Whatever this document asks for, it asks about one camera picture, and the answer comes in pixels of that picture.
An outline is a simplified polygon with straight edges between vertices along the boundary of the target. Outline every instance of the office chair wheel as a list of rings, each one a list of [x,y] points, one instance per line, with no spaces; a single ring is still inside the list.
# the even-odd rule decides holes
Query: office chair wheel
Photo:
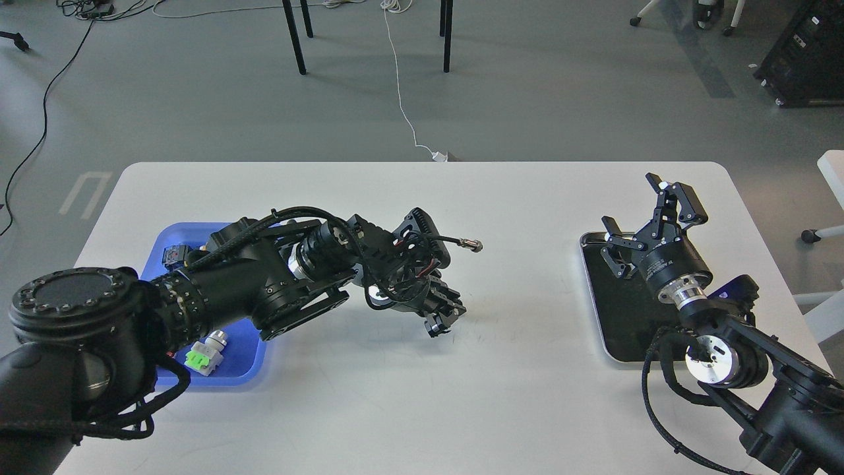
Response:
[[[807,229],[800,233],[800,239],[807,244],[814,244],[820,240],[820,236],[815,234],[818,231],[817,229]]]

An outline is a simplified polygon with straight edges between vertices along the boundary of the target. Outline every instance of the circular flange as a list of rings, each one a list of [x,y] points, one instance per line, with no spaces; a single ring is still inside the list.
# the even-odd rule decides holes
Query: circular flange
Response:
[[[739,356],[727,343],[717,336],[698,336],[697,341],[704,347],[712,361],[702,362],[692,359],[686,353],[686,368],[701,383],[722,385],[729,383],[739,372]]]

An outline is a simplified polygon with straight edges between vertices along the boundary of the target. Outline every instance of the white cable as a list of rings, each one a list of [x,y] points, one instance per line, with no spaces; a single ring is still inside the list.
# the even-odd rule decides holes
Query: white cable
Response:
[[[366,0],[322,0],[322,6],[325,8],[337,8],[344,3],[363,3]]]
[[[99,17],[98,19],[113,19],[115,17],[122,17],[126,14],[129,14],[129,13],[135,11],[135,10],[141,9],[146,2],[147,2],[147,0],[137,0],[137,2],[135,2],[135,4],[133,4],[133,6],[129,7],[125,11],[117,12],[115,14],[110,14],[110,15],[104,15],[104,16]]]
[[[398,0],[381,0],[381,9],[391,14],[403,14],[408,11],[410,5],[414,4],[414,0],[410,0],[407,7],[402,8],[402,4]]]
[[[215,10],[213,12],[202,12],[200,14],[192,14],[192,15],[179,15],[179,16],[170,16],[170,15],[162,15],[155,11],[155,8],[159,6],[159,4],[165,2],[166,0],[156,0],[155,5],[153,5],[153,14],[160,18],[194,18],[203,15],[210,15],[210,14],[227,14],[229,12],[245,12],[247,10],[269,10],[271,8],[283,8],[281,5],[272,5],[268,7],[248,7],[248,8],[233,8],[231,10]],[[323,0],[322,3],[308,3],[309,7],[325,7],[325,8],[337,8],[344,3],[363,3],[366,0]],[[300,5],[292,5],[293,8],[301,8]]]
[[[384,3],[387,0],[381,2],[381,7],[384,8]],[[384,8],[384,23],[387,24],[387,38],[390,40],[390,47],[392,48],[392,57],[396,60],[396,91],[398,92],[398,109],[402,111],[402,115],[404,116],[404,120],[407,121],[408,125],[410,126],[410,131],[414,133],[414,147],[422,147],[427,149],[431,156],[434,155],[434,151],[426,147],[425,145],[421,145],[419,142],[416,141],[416,129],[414,125],[410,123],[410,119],[408,119],[408,114],[404,113],[404,107],[402,106],[402,83],[398,80],[398,54],[396,53],[396,45],[392,44],[392,35],[390,35],[390,22],[387,21],[387,12],[390,11],[388,8]]]

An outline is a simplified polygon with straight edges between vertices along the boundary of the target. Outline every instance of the cable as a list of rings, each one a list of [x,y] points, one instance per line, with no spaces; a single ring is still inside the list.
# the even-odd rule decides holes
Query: cable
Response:
[[[394,9],[391,9],[391,8],[392,8],[392,6],[398,5],[398,0],[382,0],[381,1],[381,8],[384,10],[384,23],[387,24],[387,39],[390,40],[390,47],[392,48],[392,57],[396,62],[396,91],[398,92],[398,109],[400,111],[402,111],[402,115],[404,116],[404,120],[407,121],[408,125],[410,126],[410,131],[414,135],[414,147],[424,148],[424,149],[426,149],[430,152],[431,156],[434,156],[433,150],[428,148],[426,145],[420,144],[416,140],[416,129],[414,128],[414,125],[412,123],[410,123],[410,119],[408,119],[408,114],[405,113],[404,106],[402,106],[402,82],[398,78],[398,54],[396,53],[396,45],[393,44],[393,42],[392,42],[392,35],[390,34],[390,22],[387,21],[387,12],[394,13],[394,14],[400,14],[402,12],[407,11],[407,9],[410,8],[411,4],[413,4],[413,0],[411,0],[411,2],[408,4],[407,7],[404,8],[404,10],[402,10],[401,8],[394,10]]]
[[[212,12],[202,12],[199,14],[190,14],[190,15],[162,15],[155,11],[155,8],[159,6],[160,3],[164,3],[166,0],[156,0],[155,5],[152,6],[153,14],[159,18],[169,18],[169,19],[184,19],[184,18],[196,18],[201,17],[204,15],[211,15],[211,14],[227,14],[231,12],[245,12],[248,10],[269,10],[272,8],[283,8],[282,5],[271,5],[267,7],[247,7],[247,8],[233,8],[231,10],[214,10]],[[325,7],[329,9],[334,9],[343,5],[344,3],[363,3],[366,0],[323,0],[322,3],[308,3],[309,7]],[[293,5],[293,8],[301,8],[300,5]]]
[[[408,8],[410,8],[413,4],[414,0],[410,0],[408,6],[402,8],[402,4],[399,0],[381,0],[381,9],[385,12],[390,12],[391,14],[403,14],[408,11]]]
[[[325,8],[337,8],[344,3],[363,3],[366,0],[322,0],[322,6]]]
[[[206,254],[200,260],[194,262],[191,266],[193,270],[201,270],[211,265],[214,265],[227,257],[229,257],[230,253],[233,253],[250,242],[253,242],[258,235],[270,228],[273,225],[279,224],[283,221],[287,221],[290,219],[295,218],[305,218],[305,217],[316,217],[320,219],[326,220],[331,225],[340,228],[343,232],[349,236],[350,243],[352,244],[352,250],[354,251],[355,255],[360,257],[360,264],[364,269],[364,282],[367,282],[369,279],[370,282],[374,283],[378,290],[381,291],[382,294],[387,296],[390,300],[395,303],[406,303],[409,302],[410,299],[402,299],[396,293],[391,292],[387,287],[383,280],[375,276],[375,272],[372,271],[370,263],[367,259],[365,259],[365,254],[363,252],[363,245],[360,241],[356,232],[353,232],[346,221],[341,220],[340,218],[328,213],[325,210],[320,210],[319,208],[313,208],[310,206],[295,206],[292,208],[287,208],[285,210],[276,211],[272,210],[272,214],[270,216],[266,216],[262,218],[260,221],[256,221],[252,223],[247,229],[241,231],[237,236],[233,237],[222,246],[216,248],[209,254]],[[367,299],[367,303],[370,302],[369,300],[369,289],[368,286],[364,286],[364,293],[365,298]]]
[[[706,457],[698,454],[694,450],[690,449],[683,445],[682,442],[675,439],[667,429],[659,422],[657,419],[657,415],[653,411],[653,407],[651,407],[651,398],[647,392],[647,375],[651,371],[651,363],[653,363],[653,359],[659,353],[658,347],[659,342],[662,340],[663,336],[667,335],[669,332],[677,331],[674,328],[664,326],[657,331],[657,334],[653,337],[653,341],[651,345],[647,348],[647,353],[645,354],[645,362],[641,369],[641,395],[642,399],[645,402],[645,410],[647,411],[647,416],[651,419],[651,423],[653,427],[657,430],[657,432],[674,448],[675,454],[680,454],[685,456],[689,460],[702,465],[703,467],[709,468],[710,470],[714,470],[716,472],[726,473],[727,475],[750,475],[747,472],[741,472],[737,470],[732,470],[730,468],[722,467],[721,465],[716,464],[714,461],[707,459]]]
[[[12,176],[8,178],[8,182],[6,183],[6,192],[3,194],[3,199],[6,201],[6,212],[8,212],[8,225],[0,232],[0,236],[2,236],[3,234],[6,234],[6,231],[8,231],[8,229],[10,227],[12,227],[12,223],[14,222],[14,214],[12,214],[12,206],[9,203],[9,200],[8,200],[9,190],[12,188],[12,181],[14,180],[14,176],[18,173],[20,168],[32,157],[32,154],[34,154],[35,151],[38,150],[38,147],[40,147],[41,144],[44,143],[44,139],[46,139],[46,137],[47,137],[47,95],[50,93],[50,88],[56,82],[56,79],[58,79],[59,76],[61,76],[62,73],[64,73],[68,68],[70,68],[70,65],[73,64],[73,61],[79,55],[79,52],[82,51],[82,45],[85,44],[85,40],[88,39],[88,35],[91,33],[91,28],[93,28],[93,27],[94,27],[94,21],[91,21],[88,24],[88,30],[85,31],[85,36],[82,37],[82,41],[79,43],[79,46],[76,48],[76,52],[73,54],[73,57],[70,58],[70,61],[68,61],[68,63],[64,65],[64,68],[62,68],[61,71],[59,71],[55,76],[53,76],[53,79],[50,81],[50,84],[48,84],[46,89],[44,90],[44,98],[41,101],[41,105],[42,105],[42,108],[44,110],[44,132],[41,133],[41,138],[38,139],[38,143],[35,144],[34,147],[32,147],[32,150],[30,150],[30,153],[28,153],[26,155],[26,158],[24,158],[23,161],[21,161],[18,164],[18,166],[12,172]]]
[[[147,0],[137,0],[131,7],[118,13],[107,13],[97,11],[102,5],[110,3],[111,0],[56,0],[56,6],[62,9],[66,17],[76,17],[84,21],[116,21],[129,18],[151,9],[151,6],[144,8]]]

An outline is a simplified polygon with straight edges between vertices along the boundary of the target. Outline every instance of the black table leg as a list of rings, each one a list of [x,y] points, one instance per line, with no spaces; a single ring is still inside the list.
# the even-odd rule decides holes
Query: black table leg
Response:
[[[308,38],[313,38],[314,30],[311,28],[311,12],[308,11],[308,1],[300,0],[299,5],[302,7],[302,17],[305,19],[305,33]]]
[[[446,52],[442,62],[442,72],[447,73],[452,67],[452,10],[454,0],[443,0],[446,3]]]
[[[290,30],[290,41],[293,43],[293,53],[296,55],[296,64],[299,66],[299,74],[307,74],[305,59],[302,57],[302,45],[299,44],[299,32],[296,31],[296,21],[293,18],[293,7],[290,0],[281,0],[284,6],[284,16],[287,17],[287,28]]]
[[[446,35],[446,0],[440,0],[440,36]]]

